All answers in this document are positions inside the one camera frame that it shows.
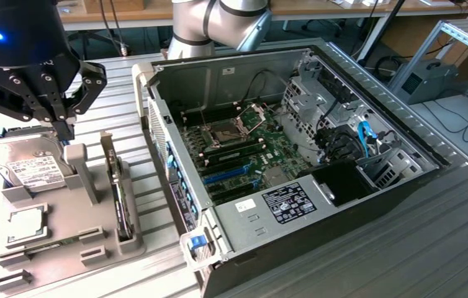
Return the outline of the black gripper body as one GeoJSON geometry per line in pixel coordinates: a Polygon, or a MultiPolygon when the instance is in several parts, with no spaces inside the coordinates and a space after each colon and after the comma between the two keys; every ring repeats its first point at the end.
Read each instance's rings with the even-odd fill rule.
{"type": "Polygon", "coordinates": [[[79,69],[71,53],[57,1],[0,1],[0,87],[10,88],[17,75],[35,93],[43,93],[42,69],[67,90],[79,69]]]}

